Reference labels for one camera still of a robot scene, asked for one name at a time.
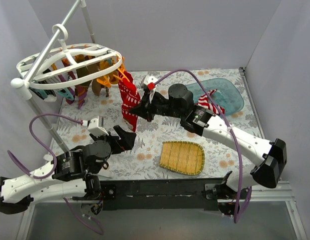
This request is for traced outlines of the red white patterned sock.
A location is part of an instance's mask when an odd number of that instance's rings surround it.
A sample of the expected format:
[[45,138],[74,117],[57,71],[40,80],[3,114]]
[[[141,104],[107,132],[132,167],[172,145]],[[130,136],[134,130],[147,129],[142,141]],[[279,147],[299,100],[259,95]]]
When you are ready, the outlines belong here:
[[121,109],[127,127],[133,132],[136,131],[138,116],[130,113],[130,110],[140,103],[141,97],[133,83],[132,75],[124,71],[119,75],[118,87],[123,101]]

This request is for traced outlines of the mustard yellow sock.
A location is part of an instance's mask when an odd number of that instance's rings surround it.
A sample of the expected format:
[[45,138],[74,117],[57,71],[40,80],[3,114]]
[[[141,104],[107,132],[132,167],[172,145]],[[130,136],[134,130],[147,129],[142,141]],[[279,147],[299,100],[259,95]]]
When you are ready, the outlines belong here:
[[[114,63],[115,62],[112,58],[109,58],[107,60],[102,60],[99,62],[98,69],[105,70],[111,67]],[[119,82],[118,71],[115,70],[111,73],[108,73],[104,76],[97,78],[97,82],[107,88],[110,88],[112,85],[117,85]]]

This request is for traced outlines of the red white striped sock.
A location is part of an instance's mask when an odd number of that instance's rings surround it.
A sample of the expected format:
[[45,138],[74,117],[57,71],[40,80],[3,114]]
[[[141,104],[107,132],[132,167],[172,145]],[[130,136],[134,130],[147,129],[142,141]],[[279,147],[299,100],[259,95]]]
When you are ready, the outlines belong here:
[[225,109],[219,106],[218,104],[212,104],[211,100],[208,98],[206,94],[202,95],[196,104],[198,106],[208,109],[213,114],[220,115],[220,112],[218,110],[221,110],[221,112],[225,114]]

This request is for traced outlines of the white round clip hanger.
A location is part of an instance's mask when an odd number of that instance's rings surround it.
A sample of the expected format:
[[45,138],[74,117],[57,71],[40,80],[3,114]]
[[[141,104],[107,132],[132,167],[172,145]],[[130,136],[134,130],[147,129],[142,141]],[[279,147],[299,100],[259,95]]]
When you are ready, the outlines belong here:
[[[41,90],[68,88],[109,74],[119,69],[123,63],[123,57],[118,51],[96,43],[66,45],[68,31],[62,24],[54,25],[52,31],[55,34],[59,33],[62,35],[57,37],[57,41],[61,46],[58,48],[48,46],[45,48],[46,55],[36,53],[21,60],[17,64],[17,70],[21,77],[11,80],[11,87],[16,89],[31,87]],[[115,63],[105,70],[98,70],[97,72],[66,82],[37,83],[83,67],[98,64],[100,61],[107,59],[113,59]]]

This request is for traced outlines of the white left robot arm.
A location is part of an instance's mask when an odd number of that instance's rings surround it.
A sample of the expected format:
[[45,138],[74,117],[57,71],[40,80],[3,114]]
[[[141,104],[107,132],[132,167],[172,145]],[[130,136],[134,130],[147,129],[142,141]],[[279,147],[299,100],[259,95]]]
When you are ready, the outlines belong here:
[[109,167],[111,155],[133,148],[136,134],[114,126],[111,135],[100,126],[90,126],[93,143],[79,145],[44,166],[17,178],[0,177],[0,212],[22,213],[32,204],[58,198],[96,200],[102,194],[98,173]]

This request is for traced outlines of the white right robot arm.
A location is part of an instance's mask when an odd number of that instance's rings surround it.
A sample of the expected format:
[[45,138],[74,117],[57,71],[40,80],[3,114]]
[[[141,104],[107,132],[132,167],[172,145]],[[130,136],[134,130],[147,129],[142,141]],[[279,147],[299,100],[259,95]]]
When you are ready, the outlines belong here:
[[240,150],[240,155],[252,164],[226,174],[219,189],[227,199],[254,185],[276,188],[287,163],[283,140],[269,141],[227,126],[221,117],[195,104],[193,93],[180,83],[170,86],[168,98],[156,91],[146,91],[129,112],[149,122],[155,115],[178,118],[188,132],[222,143],[234,151]]

